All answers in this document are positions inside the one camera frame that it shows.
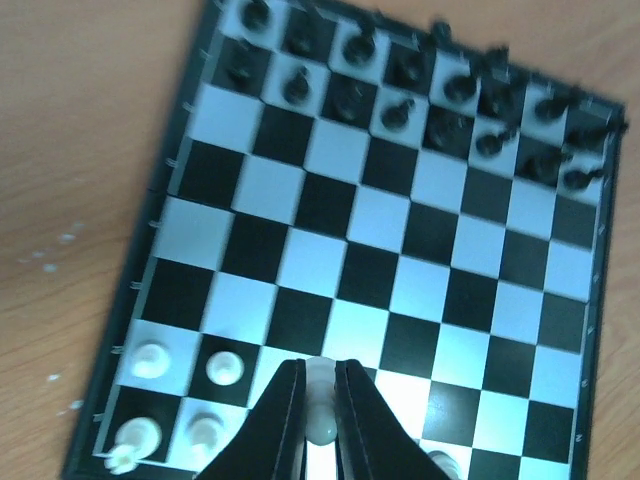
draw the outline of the black chess piece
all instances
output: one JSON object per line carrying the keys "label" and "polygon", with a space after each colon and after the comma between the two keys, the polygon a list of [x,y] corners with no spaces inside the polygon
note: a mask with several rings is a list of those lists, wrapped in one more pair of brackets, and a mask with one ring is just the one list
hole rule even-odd
{"label": "black chess piece", "polygon": [[614,119],[598,128],[578,128],[567,135],[567,143],[580,150],[595,150],[611,133],[625,133],[629,124],[622,119]]}
{"label": "black chess piece", "polygon": [[573,87],[566,94],[556,94],[538,102],[535,106],[535,115],[538,121],[550,123],[558,120],[569,107],[580,104],[581,93],[578,87]]}
{"label": "black chess piece", "polygon": [[562,184],[567,190],[580,192],[586,190],[594,179],[602,178],[603,176],[604,170],[602,168],[596,168],[589,172],[569,170],[562,176]]}
{"label": "black chess piece", "polygon": [[339,88],[333,97],[335,112],[342,120],[353,122],[362,112],[364,91],[357,80],[351,80]]}
{"label": "black chess piece", "polygon": [[249,0],[242,9],[242,24],[252,32],[261,32],[269,25],[271,9],[265,0]]}
{"label": "black chess piece", "polygon": [[505,143],[515,138],[517,132],[518,128],[512,126],[498,134],[487,133],[482,135],[476,140],[476,149],[485,158],[495,157],[502,151]]}
{"label": "black chess piece", "polygon": [[255,47],[246,39],[239,40],[227,65],[227,74],[239,85],[246,85],[255,76]]}
{"label": "black chess piece", "polygon": [[561,151],[544,152],[534,155],[527,161],[529,177],[537,182],[555,186],[560,175],[560,166],[573,156]]}
{"label": "black chess piece", "polygon": [[407,98],[397,105],[391,105],[382,112],[382,124],[387,130],[393,132],[402,130],[407,126],[409,113],[415,107],[416,102],[412,98]]}
{"label": "black chess piece", "polygon": [[373,15],[364,15],[358,22],[360,33],[352,35],[342,48],[344,59],[354,67],[363,67],[371,61],[376,51],[376,21]]}
{"label": "black chess piece", "polygon": [[307,67],[300,66],[293,76],[285,82],[282,96],[291,105],[300,105],[309,98],[308,75]]}

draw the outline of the white chess piece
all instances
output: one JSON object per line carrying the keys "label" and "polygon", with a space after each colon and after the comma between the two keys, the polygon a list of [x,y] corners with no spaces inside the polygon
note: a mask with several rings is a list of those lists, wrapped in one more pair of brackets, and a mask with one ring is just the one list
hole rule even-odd
{"label": "white chess piece", "polygon": [[198,472],[206,467],[224,445],[224,425],[215,417],[202,417],[188,428],[187,438],[191,447],[193,467]]}
{"label": "white chess piece", "polygon": [[155,342],[144,343],[133,352],[131,373],[140,378],[158,378],[169,370],[170,364],[167,348]]}
{"label": "white chess piece", "polygon": [[207,376],[217,385],[233,385],[244,373],[244,362],[232,352],[218,352],[207,361]]}
{"label": "white chess piece", "polygon": [[326,357],[312,357],[306,361],[306,365],[306,437],[314,445],[329,445],[338,435],[335,412],[336,362]]}
{"label": "white chess piece", "polygon": [[107,454],[104,465],[112,475],[122,475],[138,466],[160,446],[162,431],[154,420],[139,417],[125,422],[116,432],[115,446]]}

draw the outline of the chess piece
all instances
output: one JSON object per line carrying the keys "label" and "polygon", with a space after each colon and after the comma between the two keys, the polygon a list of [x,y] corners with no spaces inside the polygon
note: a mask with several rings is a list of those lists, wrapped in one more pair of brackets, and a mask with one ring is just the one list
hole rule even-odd
{"label": "chess piece", "polygon": [[138,461],[148,457],[160,446],[162,430],[154,420],[139,417],[124,423],[116,432],[115,446],[104,461],[112,475],[129,473]]}
{"label": "chess piece", "polygon": [[407,126],[409,121],[409,113],[415,107],[416,102],[412,98],[408,98],[398,105],[387,107],[381,116],[382,124],[387,130],[397,132]]}
{"label": "chess piece", "polygon": [[242,24],[252,32],[261,32],[269,25],[271,12],[264,0],[249,0],[242,9]]}
{"label": "chess piece", "polygon": [[143,343],[133,352],[131,373],[139,378],[158,378],[169,370],[170,364],[167,348],[155,342]]}
{"label": "chess piece", "polygon": [[216,385],[228,386],[238,382],[244,373],[244,362],[232,352],[218,352],[209,358],[207,376]]}
{"label": "chess piece", "polygon": [[364,15],[358,22],[360,33],[351,36],[342,49],[344,59],[354,67],[363,67],[373,58],[376,50],[376,24],[372,15]]}
{"label": "chess piece", "polygon": [[291,105],[300,105],[309,97],[309,71],[300,66],[284,85],[282,96]]}
{"label": "chess piece", "polygon": [[594,179],[602,178],[603,176],[604,170],[602,168],[596,168],[589,172],[569,170],[563,175],[562,183],[567,190],[581,192],[586,190]]}
{"label": "chess piece", "polygon": [[517,132],[517,127],[513,126],[498,134],[487,133],[482,135],[476,140],[476,149],[485,158],[495,157],[502,151],[505,143],[515,138]]}

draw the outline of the black pawn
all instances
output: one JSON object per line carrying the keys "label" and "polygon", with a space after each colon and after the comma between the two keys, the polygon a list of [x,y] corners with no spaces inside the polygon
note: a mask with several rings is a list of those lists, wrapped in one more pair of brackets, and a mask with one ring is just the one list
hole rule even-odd
{"label": "black pawn", "polygon": [[309,97],[309,71],[299,67],[293,76],[284,84],[282,96],[291,105],[300,105]]}
{"label": "black pawn", "polygon": [[382,124],[387,130],[402,130],[409,121],[409,112],[413,110],[416,102],[412,98],[404,100],[398,105],[392,105],[382,112]]}
{"label": "black pawn", "polygon": [[237,84],[246,85],[254,77],[254,54],[255,48],[247,40],[240,40],[234,45],[227,73]]}
{"label": "black pawn", "polygon": [[271,18],[269,5],[264,0],[250,0],[242,10],[242,24],[252,32],[261,32]]}
{"label": "black pawn", "polygon": [[506,142],[515,138],[516,133],[517,129],[512,127],[497,135],[493,133],[482,135],[476,140],[476,149],[485,158],[495,157],[502,151],[502,147]]}
{"label": "black pawn", "polygon": [[586,190],[591,182],[596,178],[602,178],[604,170],[597,168],[590,172],[583,172],[582,170],[570,170],[566,172],[562,177],[562,183],[567,190],[579,192]]}
{"label": "black pawn", "polygon": [[360,33],[351,36],[342,49],[344,59],[354,67],[362,67],[369,63],[376,51],[374,36],[376,25],[372,16],[364,16],[358,22]]}
{"label": "black pawn", "polygon": [[347,85],[337,90],[333,106],[336,114],[346,122],[353,122],[362,112],[364,92],[360,82],[350,81]]}

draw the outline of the black square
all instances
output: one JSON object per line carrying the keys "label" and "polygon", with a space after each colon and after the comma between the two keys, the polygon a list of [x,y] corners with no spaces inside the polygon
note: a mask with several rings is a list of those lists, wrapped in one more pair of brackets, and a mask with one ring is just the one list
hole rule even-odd
{"label": "black square", "polygon": [[153,462],[165,462],[181,399],[182,397],[166,393],[120,386],[103,452],[106,453],[115,446],[116,432],[123,423],[138,417],[148,417],[158,423],[162,438],[158,449],[146,458]]}
{"label": "black square", "polygon": [[483,332],[491,331],[498,281],[451,269],[442,321]]}
{"label": "black square", "polygon": [[449,265],[457,228],[457,215],[411,203],[402,253]]}
{"label": "black square", "polygon": [[398,255],[349,243],[338,298],[377,308],[389,308]]}
{"label": "black square", "polygon": [[251,97],[259,97],[264,85],[264,79],[267,76],[271,52],[253,45],[251,49],[253,67],[251,78],[246,82],[239,83],[229,75],[229,66],[231,65],[231,60],[234,58],[234,55],[236,55],[237,43],[237,40],[229,37],[225,37],[222,41],[220,56],[216,63],[216,69],[213,72],[211,83],[215,86]]}
{"label": "black square", "polygon": [[480,390],[431,382],[422,438],[472,446],[479,404]]}
{"label": "black square", "polygon": [[265,105],[253,153],[301,167],[307,154],[312,127],[311,117]]}
{"label": "black square", "polygon": [[[444,124],[457,125],[457,127],[454,128],[454,133],[451,134],[451,138],[441,145],[434,142],[432,132],[441,130]],[[469,151],[471,150],[472,134],[472,117],[431,105],[427,116],[427,126],[424,131],[422,146],[466,161],[469,157]]]}
{"label": "black square", "polygon": [[415,377],[431,378],[440,325],[391,313],[380,358],[380,368]]}
{"label": "black square", "polygon": [[549,242],[507,230],[502,249],[500,278],[542,290],[548,253]]}
{"label": "black square", "polygon": [[532,182],[536,182],[548,187],[556,188],[558,186],[558,179],[554,179],[552,182],[543,183],[535,175],[531,173],[530,159],[538,155],[557,154],[560,153],[560,149],[553,145],[541,142],[535,138],[527,137],[526,135],[520,135],[518,141],[518,153],[516,156],[516,171],[517,177],[526,178]]}
{"label": "black square", "polygon": [[433,69],[436,64],[435,55],[423,55],[424,70],[422,71],[422,77],[416,83],[412,83],[406,80],[401,74],[400,62],[408,56],[414,55],[416,50],[407,48],[404,45],[400,45],[392,42],[389,49],[389,61],[387,62],[387,69],[384,73],[384,83],[392,85],[394,87],[403,88],[418,95],[429,95],[429,89],[431,88],[431,78],[433,77]]}
{"label": "black square", "polygon": [[591,249],[596,225],[596,207],[556,196],[551,237]]}
{"label": "black square", "polygon": [[471,453],[469,478],[473,480],[518,480],[520,457],[474,449]]}
{"label": "black square", "polygon": [[[259,345],[239,342],[229,338],[203,335],[193,377],[189,387],[189,397],[246,407],[249,403],[249,390],[256,369]],[[218,352],[231,352],[240,356],[244,362],[244,373],[240,380],[232,385],[217,385],[207,375],[207,362]]]}
{"label": "black square", "polygon": [[379,138],[369,142],[362,183],[409,196],[418,151]]}
{"label": "black square", "polygon": [[534,345],[491,337],[482,389],[528,397],[535,355]]}
{"label": "black square", "polygon": [[194,141],[178,196],[204,205],[230,209],[243,159],[242,153]]}
{"label": "black square", "polygon": [[462,212],[498,223],[507,222],[511,180],[477,168],[467,169]]}
{"label": "black square", "polygon": [[286,225],[237,213],[222,271],[274,283],[286,237]]}
{"label": "black square", "polygon": [[[358,83],[359,90],[362,92],[361,110],[353,120],[345,120],[338,115],[335,102],[342,95],[344,89],[354,81]],[[329,85],[327,86],[327,95],[322,107],[322,116],[335,122],[368,130],[369,124],[371,123],[371,115],[373,115],[373,105],[377,91],[378,89],[375,85],[332,72]]]}
{"label": "black square", "polygon": [[319,63],[327,63],[331,54],[331,46],[333,45],[336,22],[321,16],[315,19],[318,23],[314,25],[315,31],[310,33],[310,37],[314,41],[313,48],[309,54],[306,54],[300,50],[291,48],[291,45],[293,44],[292,39],[296,37],[300,30],[302,32],[309,31],[308,15],[304,10],[297,8],[291,8],[289,12],[291,12],[291,14],[289,15],[289,21],[285,29],[282,51]]}
{"label": "black square", "polygon": [[267,345],[319,356],[330,312],[330,298],[280,287]]}
{"label": "black square", "polygon": [[211,270],[159,258],[142,318],[198,330],[212,279]]}
{"label": "black square", "polygon": [[345,237],[355,194],[355,185],[307,173],[295,226]]}
{"label": "black square", "polygon": [[580,353],[586,305],[577,300],[545,293],[538,343]]}
{"label": "black square", "polygon": [[567,463],[572,426],[572,409],[530,401],[523,455]]}

